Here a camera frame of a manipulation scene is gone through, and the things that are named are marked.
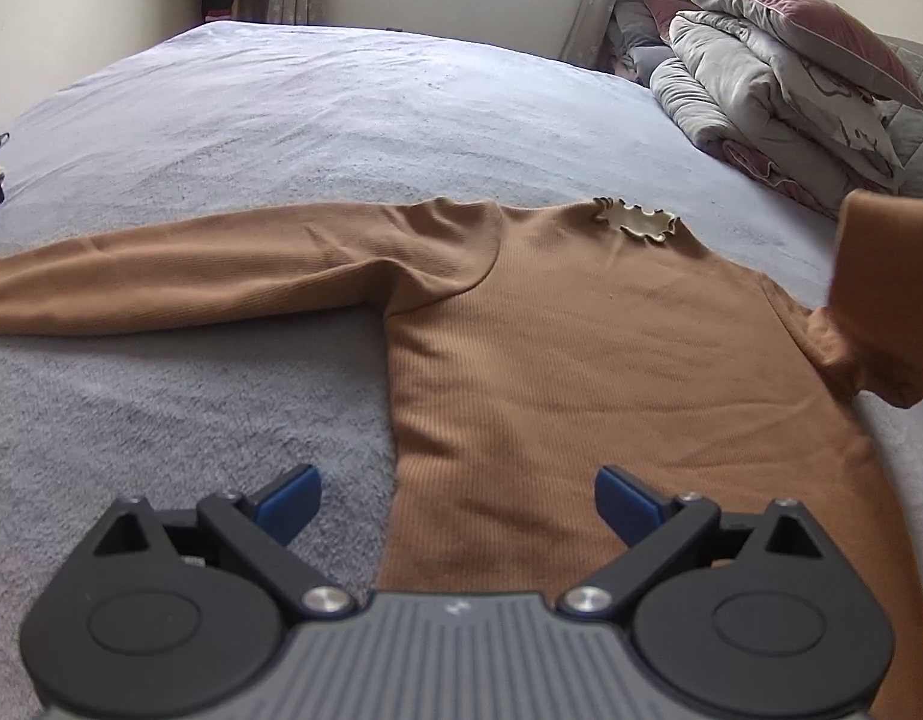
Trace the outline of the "maroon grey pillow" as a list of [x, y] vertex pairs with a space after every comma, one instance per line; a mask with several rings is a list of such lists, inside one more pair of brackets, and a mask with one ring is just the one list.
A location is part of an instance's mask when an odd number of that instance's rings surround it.
[[831, 0], [689, 0], [738, 16], [879, 99], [923, 110], [923, 91], [895, 52]]

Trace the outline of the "folded floral quilt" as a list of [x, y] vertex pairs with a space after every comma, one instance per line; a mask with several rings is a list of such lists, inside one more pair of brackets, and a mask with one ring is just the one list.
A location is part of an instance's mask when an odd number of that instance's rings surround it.
[[855, 188], [894, 195], [902, 161], [865, 93], [736, 16], [683, 10], [650, 76], [692, 145], [835, 218]]

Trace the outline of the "grey quilted headboard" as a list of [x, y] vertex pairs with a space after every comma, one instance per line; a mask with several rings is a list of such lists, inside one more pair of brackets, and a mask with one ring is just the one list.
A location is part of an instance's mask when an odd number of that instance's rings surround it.
[[[884, 36], [884, 41], [915, 75], [923, 91], [923, 44], [892, 36]], [[895, 153], [904, 166], [904, 182], [899, 193], [923, 199], [923, 110], [894, 101], [881, 103], [879, 110]]]

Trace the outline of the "grey fleece bed blanket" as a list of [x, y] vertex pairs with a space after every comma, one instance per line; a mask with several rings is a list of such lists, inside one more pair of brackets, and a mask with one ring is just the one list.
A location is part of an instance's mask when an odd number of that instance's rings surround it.
[[[0, 161], [0, 254], [284, 202], [434, 195], [683, 215], [710, 249], [824, 293], [834, 226], [692, 148], [651, 94], [511, 50], [217, 23], [25, 112]], [[100, 340], [0, 340], [0, 718], [37, 706], [20, 618], [115, 494], [190, 502], [292, 461], [323, 468], [300, 543], [367, 589], [395, 460], [380, 325], [363, 310]]]

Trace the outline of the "brown long-sleeve sweater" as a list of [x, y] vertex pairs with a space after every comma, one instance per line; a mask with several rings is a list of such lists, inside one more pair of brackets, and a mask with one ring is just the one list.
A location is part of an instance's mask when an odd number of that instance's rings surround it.
[[852, 401], [923, 400], [923, 301], [871, 265], [884, 200], [848, 200], [806, 309], [687, 229], [635, 241], [603, 202], [325, 203], [68, 239], [0, 259], [0, 335], [87, 337], [368, 304], [383, 319], [396, 493], [386, 590], [557, 595], [616, 556], [614, 461], [749, 509], [803, 500], [891, 618], [881, 718], [923, 718], [923, 595]]

